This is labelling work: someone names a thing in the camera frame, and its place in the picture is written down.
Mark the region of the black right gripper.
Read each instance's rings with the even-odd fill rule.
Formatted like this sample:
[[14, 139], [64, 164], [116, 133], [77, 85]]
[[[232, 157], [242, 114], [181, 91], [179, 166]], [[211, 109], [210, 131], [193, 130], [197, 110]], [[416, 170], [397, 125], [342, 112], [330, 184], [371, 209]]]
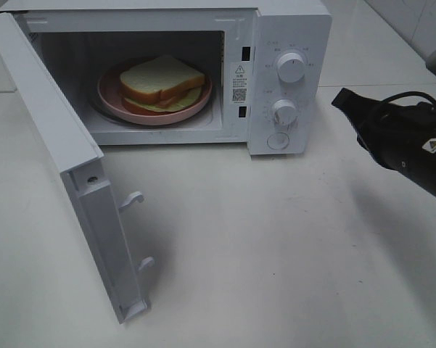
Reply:
[[360, 123], [357, 140], [375, 162], [436, 197], [436, 105], [402, 107], [342, 88], [332, 106]]

